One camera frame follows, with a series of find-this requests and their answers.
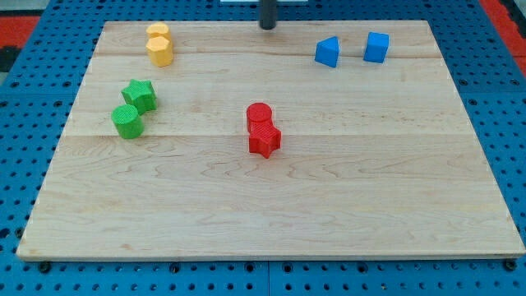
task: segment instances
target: wooden board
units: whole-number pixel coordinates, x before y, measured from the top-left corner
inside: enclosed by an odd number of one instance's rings
[[[171,22],[169,67],[146,22],[99,39],[18,247],[28,261],[518,257],[524,245],[425,21]],[[362,60],[386,32],[384,64]],[[337,68],[313,61],[338,35]],[[130,79],[159,109],[117,136]],[[283,133],[249,154],[245,111]]]

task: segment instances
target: red block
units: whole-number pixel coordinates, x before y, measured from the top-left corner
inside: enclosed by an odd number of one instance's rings
[[[269,158],[281,147],[281,131],[272,123],[272,109],[267,104],[254,103],[247,109],[248,150]]]

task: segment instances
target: plastic block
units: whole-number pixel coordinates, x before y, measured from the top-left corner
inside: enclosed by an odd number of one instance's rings
[[[146,29],[146,34],[148,34],[148,39],[161,36],[164,37],[166,40],[170,41],[170,44],[173,44],[172,36],[170,34],[170,28],[162,21],[158,21],[150,25]]]
[[[150,61],[157,67],[165,67],[173,62],[172,42],[163,36],[149,39],[146,49]]]
[[[339,56],[338,37],[330,37],[318,42],[314,60],[329,67],[336,67]]]
[[[269,158],[281,147],[281,131],[272,123],[272,109],[264,103],[254,103],[247,109],[248,150]]]
[[[137,138],[145,129],[137,108],[130,104],[115,108],[112,112],[112,121],[118,135],[123,139]]]
[[[383,63],[389,48],[389,36],[383,33],[369,32],[363,60]]]
[[[151,81],[131,79],[129,86],[121,90],[121,93],[126,104],[135,106],[139,115],[157,109],[157,98]]]

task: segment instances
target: blue block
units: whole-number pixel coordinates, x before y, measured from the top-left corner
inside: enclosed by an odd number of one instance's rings
[[[389,36],[387,34],[369,32],[363,60],[367,62],[383,63],[388,48]]]
[[[314,60],[329,67],[336,67],[339,56],[338,37],[330,37],[318,42]]]

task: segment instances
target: blue pegboard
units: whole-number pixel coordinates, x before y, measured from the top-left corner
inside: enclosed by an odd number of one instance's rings
[[[525,294],[526,260],[25,263],[14,254],[105,21],[253,21],[219,0],[52,0],[0,88],[0,294]],[[428,20],[526,239],[526,80],[475,0],[311,0],[280,20]]]

